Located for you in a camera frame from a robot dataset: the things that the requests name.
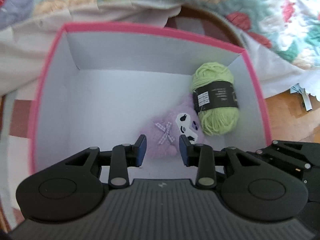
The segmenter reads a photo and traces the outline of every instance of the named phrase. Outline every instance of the box rim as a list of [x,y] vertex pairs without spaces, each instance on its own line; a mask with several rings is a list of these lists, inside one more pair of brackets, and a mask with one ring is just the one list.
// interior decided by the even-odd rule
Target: box rim
[[246,64],[250,78],[252,80],[252,85],[255,89],[255,94],[257,96],[261,119],[264,127],[266,145],[271,144],[272,139],[271,139],[271,130],[270,130],[267,106],[262,95],[262,90],[261,90],[257,75],[252,66],[249,55],[244,48],[241,48],[231,43],[220,41],[208,36],[203,36],[195,33],[167,28],[167,27],[159,28],[159,27],[154,27],[154,26],[144,25],[144,24],[120,23],[120,22],[67,23],[60,28],[60,30],[57,32],[52,42],[52,45],[45,58],[45,61],[41,70],[41,74],[39,76],[39,82],[36,89],[36,98],[31,104],[30,116],[28,120],[28,138],[30,138],[31,140],[31,142],[29,143],[29,153],[28,153],[28,166],[29,166],[30,174],[34,174],[36,172],[36,164],[35,164],[35,149],[36,149],[36,139],[37,139],[36,131],[38,128],[38,116],[39,116],[40,103],[42,99],[42,92],[43,92],[44,84],[47,78],[48,70],[51,65],[57,46],[60,42],[60,39],[63,37],[64,34],[76,33],[76,32],[122,32],[122,33],[149,34],[149,35],[161,36],[166,38],[176,38],[176,39],[182,39],[182,40],[187,40],[191,42],[201,43],[201,44],[229,50],[234,53],[240,54],[243,57],[243,60]]

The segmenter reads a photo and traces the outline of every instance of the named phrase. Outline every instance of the gingham bow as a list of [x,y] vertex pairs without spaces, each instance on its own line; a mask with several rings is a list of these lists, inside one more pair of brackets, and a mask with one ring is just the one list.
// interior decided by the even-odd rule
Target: gingham bow
[[170,135],[170,128],[172,123],[168,122],[167,125],[164,127],[162,124],[160,123],[155,123],[156,127],[158,127],[162,132],[164,132],[164,134],[162,135],[162,137],[160,138],[160,140],[158,141],[158,144],[163,144],[165,139],[168,138],[170,143],[173,143],[175,138],[173,136]]

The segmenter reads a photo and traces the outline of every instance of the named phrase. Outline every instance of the purple plush toy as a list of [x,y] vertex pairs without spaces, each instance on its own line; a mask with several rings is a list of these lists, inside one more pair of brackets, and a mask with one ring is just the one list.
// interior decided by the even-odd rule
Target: purple plush toy
[[193,109],[191,94],[164,116],[149,121],[140,133],[147,136],[146,156],[155,158],[176,155],[181,134],[186,135],[192,144],[204,143],[204,134]]

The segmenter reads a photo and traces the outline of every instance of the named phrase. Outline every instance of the green yarn skein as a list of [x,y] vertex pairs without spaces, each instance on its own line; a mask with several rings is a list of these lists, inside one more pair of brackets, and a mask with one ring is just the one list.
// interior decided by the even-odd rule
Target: green yarn skein
[[[203,64],[193,75],[191,90],[210,84],[213,81],[234,83],[231,71],[217,62]],[[202,131],[207,135],[222,135],[232,131],[239,119],[239,109],[236,107],[220,107],[198,114]]]

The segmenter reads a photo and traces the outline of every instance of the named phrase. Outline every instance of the fabric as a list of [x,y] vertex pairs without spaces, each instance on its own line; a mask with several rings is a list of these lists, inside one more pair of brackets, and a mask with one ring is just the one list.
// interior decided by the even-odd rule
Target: fabric
[[10,93],[13,99],[7,138],[6,155],[8,167],[9,190],[12,206],[19,209],[15,200],[15,190],[22,180],[30,176],[28,120],[31,102],[36,96],[37,82],[32,82]]
[[[219,29],[217,30],[217,27],[212,26],[212,23],[208,21],[174,17],[168,20],[167,26],[230,42],[226,35],[221,35]],[[249,52],[264,98],[282,93],[300,83],[300,86],[305,88],[307,93],[317,96],[320,100],[320,71],[303,70],[294,66],[259,44],[246,32],[240,29],[233,29],[233,31],[239,35],[244,47]]]
[[[28,17],[106,0],[1,0],[0,29]],[[320,66],[320,0],[181,0],[226,17],[302,69]]]
[[[3,103],[3,98],[0,97],[0,132],[2,130],[2,117],[3,117],[3,111],[4,111],[4,103]],[[3,194],[1,194],[1,192],[4,192],[5,187],[2,186],[2,189],[0,189],[0,229],[3,230],[4,232],[9,232],[10,231],[10,225],[9,225],[9,222],[7,220],[7,214],[4,212],[4,208],[2,207],[2,202],[1,202],[1,198],[3,196]],[[6,206],[9,206],[9,209],[10,209],[10,203],[5,203]]]
[[[11,122],[11,114],[13,110],[14,99],[16,96],[16,92],[12,92],[5,96],[4,104],[3,104],[3,120],[2,120],[2,129],[0,135],[0,201],[3,209],[3,213],[8,221],[8,225],[10,228],[14,228],[17,223],[13,214],[13,202],[12,202],[12,194],[10,189],[10,180],[9,180],[9,170],[8,167],[8,151],[9,148],[9,130],[10,130],[10,122]],[[19,166],[12,169],[13,173],[19,174]]]
[[60,10],[0,32],[0,95],[39,75],[57,30],[70,21],[127,21],[164,27],[180,4],[161,0],[120,0]]
[[190,143],[204,143],[204,134],[193,106],[192,95],[162,116],[152,118],[139,134],[148,138],[146,157],[175,156],[179,152],[179,136],[184,134]]

